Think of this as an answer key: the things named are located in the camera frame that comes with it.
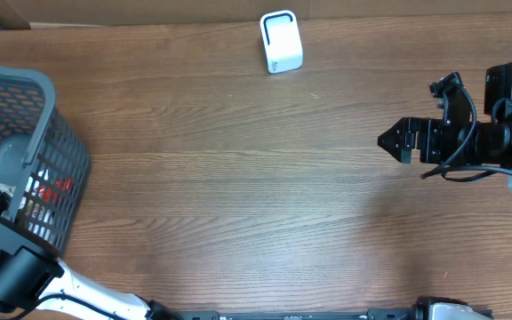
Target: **wood grain surface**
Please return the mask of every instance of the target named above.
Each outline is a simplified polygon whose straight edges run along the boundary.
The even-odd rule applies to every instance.
[[[275,76],[255,22],[0,32],[0,64],[48,75],[91,150],[66,262],[180,310],[361,311],[425,294],[511,319],[506,178],[420,180],[430,165],[376,139],[400,117],[440,117],[428,82],[453,70],[482,106],[485,70],[512,61],[512,14],[300,32],[303,68]]]

